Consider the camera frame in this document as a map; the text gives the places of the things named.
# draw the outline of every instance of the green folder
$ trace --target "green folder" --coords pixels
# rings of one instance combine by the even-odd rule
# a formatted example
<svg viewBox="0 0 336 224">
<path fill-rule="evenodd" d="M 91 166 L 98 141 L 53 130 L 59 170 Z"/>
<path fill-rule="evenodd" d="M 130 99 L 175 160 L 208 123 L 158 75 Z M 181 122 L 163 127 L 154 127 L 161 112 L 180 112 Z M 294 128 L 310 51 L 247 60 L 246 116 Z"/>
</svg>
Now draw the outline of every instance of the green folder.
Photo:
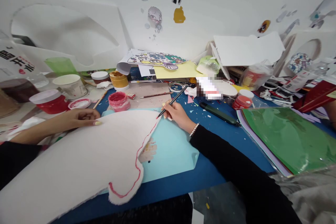
<svg viewBox="0 0 336 224">
<path fill-rule="evenodd" d="M 252 130 L 293 173 L 336 163 L 336 139 L 290 108 L 244 109 Z"/>
</svg>

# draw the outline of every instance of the red outline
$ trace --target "red outline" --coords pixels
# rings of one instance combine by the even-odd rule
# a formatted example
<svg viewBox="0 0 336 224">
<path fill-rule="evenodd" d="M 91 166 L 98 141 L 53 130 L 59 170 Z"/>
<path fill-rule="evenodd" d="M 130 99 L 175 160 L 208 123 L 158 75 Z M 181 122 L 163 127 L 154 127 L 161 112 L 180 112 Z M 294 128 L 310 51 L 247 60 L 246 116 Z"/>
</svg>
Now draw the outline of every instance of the red outline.
<svg viewBox="0 0 336 224">
<path fill-rule="evenodd" d="M 134 184 L 133 184 L 133 186 L 132 186 L 132 188 L 128 191 L 128 193 L 126 193 L 125 195 L 120 195 L 119 193 L 117 193 L 114 189 L 113 189 L 113 185 L 112 185 L 112 182 L 110 182 L 109 183 L 109 186 L 110 186 L 110 189 L 111 189 L 111 191 L 115 194 L 115 195 L 117 195 L 119 198 L 124 198 L 124 197 L 126 197 L 129 193 L 130 193 L 130 191 L 132 191 L 132 189 L 134 188 L 134 186 L 135 186 L 135 183 L 139 180 L 139 178 L 140 178 L 140 174 L 141 174 L 141 170 L 139 169 L 139 167 L 137 166 L 137 160 L 138 160 L 138 153 L 139 153 L 139 150 L 141 150 L 142 148 L 143 148 L 143 146 L 144 146 L 144 143 L 145 143 L 145 140 L 146 140 L 146 138 L 152 133 L 152 131 L 153 131 L 153 129 L 155 128 L 155 126 L 156 126 L 156 124 L 157 124 L 158 122 L 156 122 L 155 123 L 155 125 L 154 125 L 154 127 L 152 128 L 152 130 L 150 131 L 150 133 L 145 137 L 145 139 L 143 140 L 143 142 L 142 142 L 142 146 L 138 149 L 138 151 L 136 152 L 136 159 L 135 159 L 135 167 L 139 170 L 139 176 L 138 176 L 138 178 L 136 179 L 136 181 L 134 182 Z"/>
</svg>

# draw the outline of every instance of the bracelet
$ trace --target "bracelet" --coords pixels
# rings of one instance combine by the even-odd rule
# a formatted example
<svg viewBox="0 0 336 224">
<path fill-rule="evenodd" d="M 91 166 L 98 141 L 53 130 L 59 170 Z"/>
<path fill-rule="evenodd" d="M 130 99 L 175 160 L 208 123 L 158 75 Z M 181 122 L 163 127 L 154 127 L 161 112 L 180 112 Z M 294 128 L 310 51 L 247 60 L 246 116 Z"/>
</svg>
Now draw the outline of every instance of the bracelet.
<svg viewBox="0 0 336 224">
<path fill-rule="evenodd" d="M 199 123 L 196 124 L 195 128 L 193 129 L 193 131 L 190 133 L 189 139 L 191 139 L 191 137 L 193 136 L 193 134 L 195 133 L 197 127 L 199 126 Z"/>
</svg>

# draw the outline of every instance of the small red box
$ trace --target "small red box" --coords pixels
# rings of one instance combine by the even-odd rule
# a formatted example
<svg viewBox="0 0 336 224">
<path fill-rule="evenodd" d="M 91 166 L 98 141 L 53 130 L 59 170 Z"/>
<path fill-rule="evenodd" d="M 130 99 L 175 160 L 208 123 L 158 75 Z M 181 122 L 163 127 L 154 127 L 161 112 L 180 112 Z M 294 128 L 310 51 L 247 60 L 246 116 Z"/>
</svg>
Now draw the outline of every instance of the small red box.
<svg viewBox="0 0 336 224">
<path fill-rule="evenodd" d="M 129 93 L 129 94 L 127 94 L 127 97 L 128 97 L 129 99 L 134 100 L 134 98 L 135 98 L 135 94 Z"/>
</svg>

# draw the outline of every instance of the paintbrush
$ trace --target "paintbrush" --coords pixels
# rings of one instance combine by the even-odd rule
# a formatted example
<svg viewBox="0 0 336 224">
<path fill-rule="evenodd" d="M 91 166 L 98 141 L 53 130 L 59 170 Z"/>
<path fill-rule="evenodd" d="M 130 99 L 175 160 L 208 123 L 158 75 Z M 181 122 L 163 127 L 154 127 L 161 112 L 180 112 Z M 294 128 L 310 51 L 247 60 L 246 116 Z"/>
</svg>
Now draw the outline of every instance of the paintbrush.
<svg viewBox="0 0 336 224">
<path fill-rule="evenodd" d="M 173 92 L 168 92 L 168 93 L 162 93 L 162 94 L 151 94 L 151 95 L 149 95 L 149 96 L 142 96 L 142 97 L 140 97 L 140 99 L 142 99 L 142 98 L 147 98 L 147 97 L 153 97 L 153 96 L 159 96 L 159 95 L 170 95 L 170 94 L 172 94 Z"/>
<path fill-rule="evenodd" d="M 96 103 L 96 105 L 93 107 L 93 109 L 95 109 L 95 108 L 98 106 L 98 104 L 102 101 L 102 99 L 103 99 L 104 96 L 106 95 L 107 91 L 108 91 L 108 90 L 106 90 L 105 93 L 103 94 L 103 96 L 97 101 L 97 103 Z"/>
<path fill-rule="evenodd" d="M 171 106 L 175 101 L 176 101 L 176 99 L 187 89 L 187 87 L 188 86 L 185 86 L 182 90 L 181 90 L 181 92 L 180 93 L 178 93 L 177 94 L 177 96 L 175 96 L 175 98 L 169 103 L 169 105 Z M 156 119 L 158 119 L 160 116 L 162 116 L 163 115 L 163 113 L 165 112 L 166 110 L 165 109 L 163 109 L 162 111 L 161 111 L 161 113 L 157 116 L 157 118 Z"/>
</svg>

